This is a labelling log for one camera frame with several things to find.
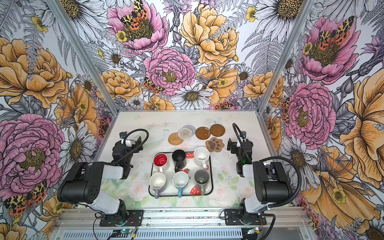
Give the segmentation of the cork paw print coaster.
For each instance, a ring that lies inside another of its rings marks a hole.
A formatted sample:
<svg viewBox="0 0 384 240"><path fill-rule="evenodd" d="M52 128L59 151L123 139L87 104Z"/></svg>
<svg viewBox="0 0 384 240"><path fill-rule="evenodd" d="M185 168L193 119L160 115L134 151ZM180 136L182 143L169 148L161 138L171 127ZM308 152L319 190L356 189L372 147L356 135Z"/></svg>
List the cork paw print coaster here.
<svg viewBox="0 0 384 240"><path fill-rule="evenodd" d="M218 139L216 137L213 137L210 140L207 140L205 144L206 144L206 148L210 153L213 153L213 152L219 153L225 147L223 140Z"/></svg>

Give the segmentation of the matte brown wooden coaster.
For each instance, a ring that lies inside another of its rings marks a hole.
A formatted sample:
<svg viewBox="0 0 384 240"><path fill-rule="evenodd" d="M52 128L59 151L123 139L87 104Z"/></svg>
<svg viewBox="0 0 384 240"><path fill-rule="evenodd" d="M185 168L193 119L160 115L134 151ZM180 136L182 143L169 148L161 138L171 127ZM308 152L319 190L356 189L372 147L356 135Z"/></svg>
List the matte brown wooden coaster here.
<svg viewBox="0 0 384 240"><path fill-rule="evenodd" d="M210 133L215 137L221 137L225 134L225 132L226 132L226 129L221 124L214 124L210 127Z"/></svg>

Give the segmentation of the glossy brown wooden coaster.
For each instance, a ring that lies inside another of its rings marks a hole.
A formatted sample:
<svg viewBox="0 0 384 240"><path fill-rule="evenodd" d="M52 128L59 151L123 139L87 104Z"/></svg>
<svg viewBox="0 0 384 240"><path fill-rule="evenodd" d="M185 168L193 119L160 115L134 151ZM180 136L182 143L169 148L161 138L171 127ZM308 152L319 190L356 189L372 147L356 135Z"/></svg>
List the glossy brown wooden coaster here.
<svg viewBox="0 0 384 240"><path fill-rule="evenodd" d="M200 140L207 140L211 136L211 132L207 127L199 127L196 129L195 135Z"/></svg>

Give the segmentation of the woven rattan coaster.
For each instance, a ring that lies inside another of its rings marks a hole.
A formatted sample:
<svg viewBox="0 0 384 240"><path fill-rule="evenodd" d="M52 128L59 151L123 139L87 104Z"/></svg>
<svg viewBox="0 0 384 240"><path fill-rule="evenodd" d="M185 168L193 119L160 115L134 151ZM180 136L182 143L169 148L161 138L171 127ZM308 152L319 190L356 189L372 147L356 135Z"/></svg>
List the woven rattan coaster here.
<svg viewBox="0 0 384 240"><path fill-rule="evenodd" d="M168 137L168 142L173 145L173 146L178 146L178 145L181 145L183 143L183 139L181 139L178 135L178 133L172 133L170 134L170 136Z"/></svg>

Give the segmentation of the grey crochet coaster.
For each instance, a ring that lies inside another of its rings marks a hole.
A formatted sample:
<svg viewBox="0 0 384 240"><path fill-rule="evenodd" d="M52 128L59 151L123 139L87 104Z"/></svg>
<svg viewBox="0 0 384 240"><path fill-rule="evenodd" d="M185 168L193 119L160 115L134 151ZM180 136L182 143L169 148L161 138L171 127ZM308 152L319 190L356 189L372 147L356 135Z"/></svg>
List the grey crochet coaster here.
<svg viewBox="0 0 384 240"><path fill-rule="evenodd" d="M193 132L193 135L196 132L196 128L194 126L192 126L192 125L185 125L185 126L183 126L183 128L190 129Z"/></svg>

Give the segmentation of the multicolour rope coaster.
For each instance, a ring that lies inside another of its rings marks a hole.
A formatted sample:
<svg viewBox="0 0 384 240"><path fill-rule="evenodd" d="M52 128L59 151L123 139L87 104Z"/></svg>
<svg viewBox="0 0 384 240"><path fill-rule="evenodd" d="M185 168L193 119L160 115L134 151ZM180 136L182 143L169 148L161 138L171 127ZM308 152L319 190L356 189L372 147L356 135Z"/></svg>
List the multicolour rope coaster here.
<svg viewBox="0 0 384 240"><path fill-rule="evenodd" d="M187 139L190 139L194 135L194 132L193 132L193 130L191 130L189 128L181 128L181 129L179 129L177 134L178 134L178 137L180 139L187 140Z"/></svg>

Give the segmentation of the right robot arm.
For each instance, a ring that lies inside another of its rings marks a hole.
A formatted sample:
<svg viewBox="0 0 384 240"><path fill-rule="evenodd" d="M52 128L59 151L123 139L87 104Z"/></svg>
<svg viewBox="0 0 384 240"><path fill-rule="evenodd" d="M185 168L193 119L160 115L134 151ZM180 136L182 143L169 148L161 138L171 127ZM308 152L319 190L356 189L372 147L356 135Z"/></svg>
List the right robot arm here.
<svg viewBox="0 0 384 240"><path fill-rule="evenodd" d="M237 141L228 141L227 150L235 154L237 174L242 178L254 180L255 193L243 198L239 208L226 209L224 217L227 226L263 225L262 215L271 205L282 203L293 196L288 177L280 162L271 159L253 161L253 143L246 138L246 133L236 132Z"/></svg>

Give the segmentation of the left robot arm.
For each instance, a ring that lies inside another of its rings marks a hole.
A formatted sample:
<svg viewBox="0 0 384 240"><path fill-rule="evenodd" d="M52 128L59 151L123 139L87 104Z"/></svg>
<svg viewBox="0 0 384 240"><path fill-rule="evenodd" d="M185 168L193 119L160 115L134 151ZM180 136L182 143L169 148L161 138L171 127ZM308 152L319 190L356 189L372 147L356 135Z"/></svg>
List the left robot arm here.
<svg viewBox="0 0 384 240"><path fill-rule="evenodd" d="M93 210L101 218L101 227L138 226L135 214L130 214L125 202L111 197L101 188L104 180L126 180L133 168L135 153L143 150L149 138L145 129L123 132L115 143L111 162L75 163L58 189L58 200Z"/></svg>

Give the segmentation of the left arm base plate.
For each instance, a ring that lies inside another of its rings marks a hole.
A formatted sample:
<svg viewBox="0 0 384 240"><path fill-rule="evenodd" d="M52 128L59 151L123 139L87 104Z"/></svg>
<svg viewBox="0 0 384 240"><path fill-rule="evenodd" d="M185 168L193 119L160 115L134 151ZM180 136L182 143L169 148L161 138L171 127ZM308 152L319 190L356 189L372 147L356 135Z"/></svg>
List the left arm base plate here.
<svg viewBox="0 0 384 240"><path fill-rule="evenodd" d="M123 216L118 214L106 215L101 219L100 227L140 227L144 210L127 210Z"/></svg>

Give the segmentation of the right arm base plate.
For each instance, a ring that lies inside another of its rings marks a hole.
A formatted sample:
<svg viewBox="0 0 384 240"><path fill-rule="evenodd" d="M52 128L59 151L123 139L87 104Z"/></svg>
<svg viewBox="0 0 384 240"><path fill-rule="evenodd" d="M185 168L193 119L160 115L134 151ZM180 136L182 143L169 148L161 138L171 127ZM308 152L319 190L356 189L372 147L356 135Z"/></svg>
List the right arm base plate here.
<svg viewBox="0 0 384 240"><path fill-rule="evenodd" d="M239 209L224 209L220 217L225 220L227 226L264 226L267 224L264 216L247 212L241 214Z"/></svg>

